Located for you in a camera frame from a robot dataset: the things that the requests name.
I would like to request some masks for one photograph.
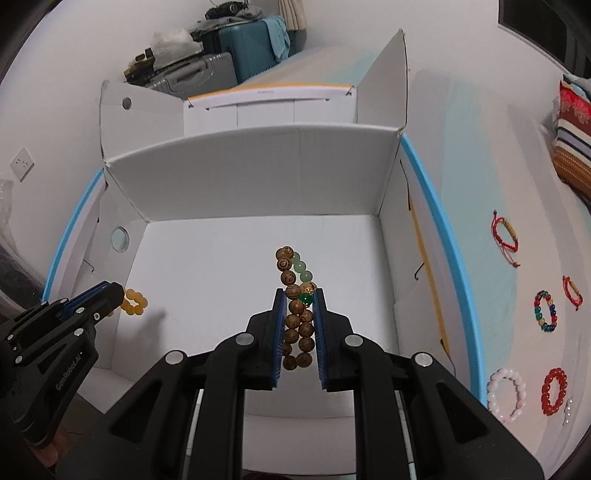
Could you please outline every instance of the white wall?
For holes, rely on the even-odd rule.
[[[102,80],[123,81],[123,70],[154,31],[188,27],[210,6],[208,0],[63,0],[18,54],[0,85],[0,174],[15,180],[10,226],[19,253],[43,278],[102,166]],[[9,164],[22,147],[35,167],[21,184]]]
[[[498,27],[497,0],[303,1],[306,48],[345,43],[379,51],[402,28],[410,77],[428,67],[488,87],[539,122],[552,111],[563,71]]]

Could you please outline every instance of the pink and white bracelet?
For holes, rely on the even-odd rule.
[[[499,381],[504,378],[511,380],[515,385],[515,390],[517,391],[517,403],[515,404],[515,410],[513,410],[513,413],[511,413],[509,416],[501,414],[501,409],[496,403],[495,391],[499,386]],[[488,400],[488,410],[503,425],[511,423],[523,413],[523,407],[525,407],[525,398],[527,397],[527,393],[525,392],[525,382],[516,370],[511,368],[500,368],[491,375],[491,381],[488,382],[486,389],[488,390],[488,395],[486,396],[486,399]]]

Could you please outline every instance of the suitcase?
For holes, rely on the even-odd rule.
[[[179,61],[159,72],[144,86],[186,99],[226,90],[237,84],[232,56],[219,53]]]
[[[229,25],[202,35],[206,53],[229,52],[238,83],[277,65],[269,29],[263,21]]]

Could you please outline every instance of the open box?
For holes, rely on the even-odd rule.
[[[274,253],[290,245],[356,333],[388,352],[430,352],[484,401],[472,299],[402,134],[406,105],[402,32],[357,86],[258,86],[183,102],[105,83],[106,167],[66,229],[45,297],[106,280],[149,306],[97,325],[99,360],[79,393],[106,411],[168,351],[209,351],[244,330],[271,308],[282,287]],[[245,469],[355,471],[352,394],[322,391],[315,365],[283,371],[273,392],[247,392]]]

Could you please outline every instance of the round hole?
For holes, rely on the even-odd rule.
[[[117,227],[111,235],[111,245],[116,252],[122,254],[129,247],[129,234],[122,226]]]

